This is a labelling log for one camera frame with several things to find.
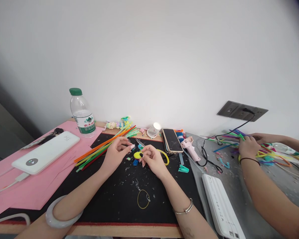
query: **power outlet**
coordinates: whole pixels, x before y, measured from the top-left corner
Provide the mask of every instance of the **power outlet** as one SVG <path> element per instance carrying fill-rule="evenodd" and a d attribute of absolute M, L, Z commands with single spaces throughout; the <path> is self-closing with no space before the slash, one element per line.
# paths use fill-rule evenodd
<path fill-rule="evenodd" d="M 248 106 L 233 101 L 227 101 L 227 103 L 217 114 L 240 120 L 250 120 L 253 114 L 243 111 L 243 109 L 245 108 L 255 113 L 255 117 L 251 120 L 252 122 L 255 122 L 268 111 L 266 109 L 257 108 L 254 106 Z"/>

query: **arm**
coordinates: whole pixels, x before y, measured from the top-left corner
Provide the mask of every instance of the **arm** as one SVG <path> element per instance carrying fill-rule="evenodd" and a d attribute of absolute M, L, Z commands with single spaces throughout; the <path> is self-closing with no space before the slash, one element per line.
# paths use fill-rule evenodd
<path fill-rule="evenodd" d="M 150 169 L 162 181 L 174 210 L 176 212 L 184 212 L 189 207 L 190 200 L 167 170 L 160 152 L 152 145 L 145 146 L 142 152 L 144 153 L 142 159 L 148 163 Z M 186 239 L 201 238 L 202 235 L 205 238 L 217 238 L 212 228 L 195 206 L 192 207 L 188 214 L 176 214 L 176 218 Z"/>
<path fill-rule="evenodd" d="M 283 136 L 283 135 L 275 135 L 275 134 L 263 134 L 263 133 L 253 133 L 250 136 L 255 137 L 258 144 L 262 143 L 283 143 L 290 148 L 299 152 L 299 140 Z"/>
<path fill-rule="evenodd" d="M 68 221 L 84 210 L 94 197 L 95 193 L 117 169 L 124 156 L 132 149 L 127 138 L 118 137 L 108 148 L 104 162 L 99 171 L 64 197 L 53 210 L 53 216 L 59 221 Z M 71 227 L 56 229 L 46 223 L 45 214 L 33 222 L 25 231 L 19 234 L 18 239 L 63 238 Z"/>
<path fill-rule="evenodd" d="M 260 146 L 253 137 L 245 137 L 239 144 L 241 158 L 255 159 Z M 241 162 L 244 180 L 252 202 L 259 214 L 286 238 L 299 238 L 299 207 L 264 173 L 258 163 Z"/>

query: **power bank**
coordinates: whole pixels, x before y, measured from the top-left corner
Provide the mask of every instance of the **power bank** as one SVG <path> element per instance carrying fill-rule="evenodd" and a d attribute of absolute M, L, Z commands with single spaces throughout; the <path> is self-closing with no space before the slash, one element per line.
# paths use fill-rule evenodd
<path fill-rule="evenodd" d="M 12 166 L 28 174 L 38 174 L 79 141 L 78 136 L 65 131 L 17 159 Z"/>

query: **black bracelet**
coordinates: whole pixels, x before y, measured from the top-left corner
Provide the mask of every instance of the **black bracelet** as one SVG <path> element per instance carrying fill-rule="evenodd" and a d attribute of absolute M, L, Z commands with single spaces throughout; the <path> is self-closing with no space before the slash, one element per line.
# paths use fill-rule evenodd
<path fill-rule="evenodd" d="M 240 159 L 240 164 L 242 164 L 242 160 L 243 160 L 243 159 L 251 159 L 251 158 L 242 158 L 242 159 Z M 257 162 L 257 163 L 259 164 L 259 166 L 260 166 L 260 163 L 259 163 L 257 160 L 255 160 L 255 159 L 251 159 L 251 160 Z"/>

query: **black cable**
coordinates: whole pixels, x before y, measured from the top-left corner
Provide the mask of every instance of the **black cable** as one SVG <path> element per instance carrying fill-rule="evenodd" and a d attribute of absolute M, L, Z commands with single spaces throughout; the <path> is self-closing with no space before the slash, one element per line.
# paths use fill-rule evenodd
<path fill-rule="evenodd" d="M 204 165 L 200 165 L 198 162 L 196 162 L 199 166 L 205 167 L 207 165 L 207 163 L 210 163 L 210 164 L 214 165 L 218 171 L 220 171 L 221 173 L 223 173 L 223 169 L 221 167 L 219 167 L 218 165 L 214 164 L 212 161 L 208 160 L 207 152 L 206 152 L 206 150 L 204 148 L 204 146 L 205 146 L 205 140 L 210 139 L 210 138 L 216 138 L 217 144 L 218 145 L 223 145 L 223 143 L 218 140 L 218 138 L 217 138 L 218 136 L 224 136 L 224 135 L 230 134 L 231 132 L 239 129 L 240 127 L 244 126 L 245 124 L 247 124 L 248 122 L 250 122 L 251 120 L 253 120 L 253 118 L 255 118 L 255 113 L 252 112 L 251 110 L 249 110 L 247 108 L 244 108 L 243 111 L 251 113 L 252 114 L 252 118 L 249 119 L 247 122 L 243 123 L 242 125 L 238 126 L 237 128 L 234 128 L 233 130 L 231 130 L 230 132 L 228 132 L 226 134 L 215 135 L 215 136 L 211 136 L 209 138 L 204 139 L 203 146 L 202 146 L 202 155 L 203 155 L 204 159 L 206 159 L 206 163 Z"/>
<path fill-rule="evenodd" d="M 200 165 L 200 164 L 198 163 L 198 161 L 197 161 L 196 163 L 197 163 L 199 166 L 201 166 L 201 167 L 205 167 L 207 163 L 210 163 L 210 164 L 214 165 L 214 166 L 216 167 L 216 169 L 217 169 L 220 173 L 223 173 L 223 170 L 222 170 L 221 167 L 219 167 L 218 165 L 214 164 L 212 161 L 209 161 L 209 160 L 208 160 L 207 152 L 206 152 L 206 150 L 203 148 L 203 146 L 202 146 L 202 155 L 203 155 L 204 159 L 206 159 L 206 163 L 205 163 L 204 165 Z"/>
<path fill-rule="evenodd" d="M 219 135 L 215 135 L 215 136 L 212 136 L 212 137 L 209 137 L 209 138 L 216 138 L 217 144 L 218 144 L 218 145 L 223 145 L 223 143 L 220 142 L 220 141 L 218 140 L 217 137 L 219 137 L 219 136 L 224 136 L 224 135 L 227 135 L 227 134 L 230 134 L 231 132 L 233 132 L 233 131 L 239 129 L 240 127 L 243 127 L 245 124 L 247 124 L 247 123 L 249 123 L 251 120 L 253 120 L 253 118 L 255 118 L 255 113 L 252 112 L 251 110 L 249 110 L 249 109 L 247 109 L 247 108 L 244 108 L 243 111 L 248 112 L 248 113 L 251 113 L 251 114 L 252 114 L 252 118 L 249 119 L 247 122 L 243 123 L 242 125 L 238 126 L 237 128 L 234 128 L 233 130 L 229 131 L 229 132 L 226 133 L 226 134 L 219 134 Z"/>

